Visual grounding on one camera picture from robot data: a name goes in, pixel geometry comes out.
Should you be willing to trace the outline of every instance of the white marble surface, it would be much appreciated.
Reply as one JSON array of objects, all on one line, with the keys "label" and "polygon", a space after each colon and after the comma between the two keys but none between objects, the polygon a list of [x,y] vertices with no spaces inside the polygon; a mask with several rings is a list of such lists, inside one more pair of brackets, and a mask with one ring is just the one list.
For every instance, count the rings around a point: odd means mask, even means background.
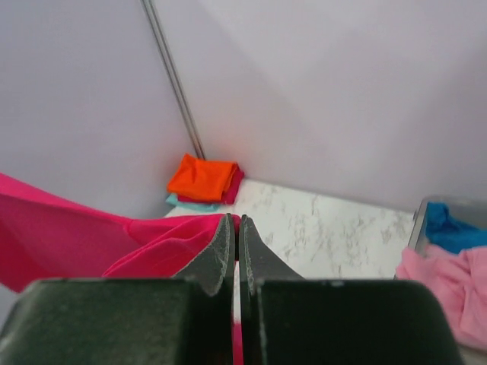
[{"label": "white marble surface", "polygon": [[[250,179],[217,213],[251,217],[264,242],[306,278],[392,278],[413,225],[409,213]],[[201,213],[175,208],[167,217],[187,214]]]}]

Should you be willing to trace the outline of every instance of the gray container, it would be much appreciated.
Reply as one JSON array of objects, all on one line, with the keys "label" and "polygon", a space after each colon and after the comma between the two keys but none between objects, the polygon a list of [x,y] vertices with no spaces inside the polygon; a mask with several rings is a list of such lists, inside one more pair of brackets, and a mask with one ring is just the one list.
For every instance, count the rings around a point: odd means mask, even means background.
[{"label": "gray container", "polygon": [[[480,202],[467,198],[456,198],[446,195],[432,195],[424,198],[415,213],[414,227],[408,247],[420,254],[424,254],[428,245],[425,235],[426,213],[429,202],[445,203],[450,209],[452,217],[472,224],[481,229],[487,229],[487,202]],[[459,345],[460,353],[466,365],[487,365],[487,354]]]}]

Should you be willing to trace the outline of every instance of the magenta fabric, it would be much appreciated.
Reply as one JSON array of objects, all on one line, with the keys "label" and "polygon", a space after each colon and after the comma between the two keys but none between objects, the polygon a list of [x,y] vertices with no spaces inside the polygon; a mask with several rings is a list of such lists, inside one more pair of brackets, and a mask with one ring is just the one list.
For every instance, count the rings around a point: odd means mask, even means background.
[{"label": "magenta fabric", "polygon": [[234,365],[244,365],[244,343],[242,341],[242,324],[232,323],[232,349]]},{"label": "magenta fabric", "polygon": [[487,247],[454,255],[430,245],[425,257],[406,248],[396,275],[433,292],[458,342],[487,350]]},{"label": "magenta fabric", "polygon": [[221,217],[120,217],[0,174],[0,282],[19,292],[42,278],[169,277],[209,244]]},{"label": "magenta fabric", "polygon": [[199,204],[233,204],[235,203],[235,199],[237,198],[238,189],[240,188],[240,184],[245,177],[245,173],[238,167],[235,171],[234,177],[231,180],[230,187],[228,190],[223,194],[221,200],[215,202],[204,202],[201,200],[195,200],[188,198],[183,195],[178,195],[177,200],[182,203],[199,203]]}]

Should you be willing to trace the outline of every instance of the blue cloth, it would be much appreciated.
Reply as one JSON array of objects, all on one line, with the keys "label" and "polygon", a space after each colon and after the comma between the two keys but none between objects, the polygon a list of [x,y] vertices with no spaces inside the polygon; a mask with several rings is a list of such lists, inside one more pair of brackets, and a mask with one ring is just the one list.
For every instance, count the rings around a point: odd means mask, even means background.
[{"label": "blue cloth", "polygon": [[184,203],[177,200],[176,194],[169,194],[166,203],[174,205],[175,207],[188,208],[193,211],[217,211],[220,208],[219,204],[199,204],[199,203]]},{"label": "blue cloth", "polygon": [[487,230],[456,220],[444,203],[428,203],[426,236],[431,243],[452,253],[487,246]]}]

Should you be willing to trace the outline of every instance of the light pink cloth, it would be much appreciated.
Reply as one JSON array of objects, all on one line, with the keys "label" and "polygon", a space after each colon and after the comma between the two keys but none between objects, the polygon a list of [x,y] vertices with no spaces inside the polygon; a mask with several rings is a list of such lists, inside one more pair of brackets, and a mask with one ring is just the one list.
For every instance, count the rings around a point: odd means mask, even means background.
[{"label": "light pink cloth", "polygon": [[487,247],[454,255],[430,245],[425,257],[406,248],[396,275],[420,281],[433,292],[458,342],[487,350]]}]

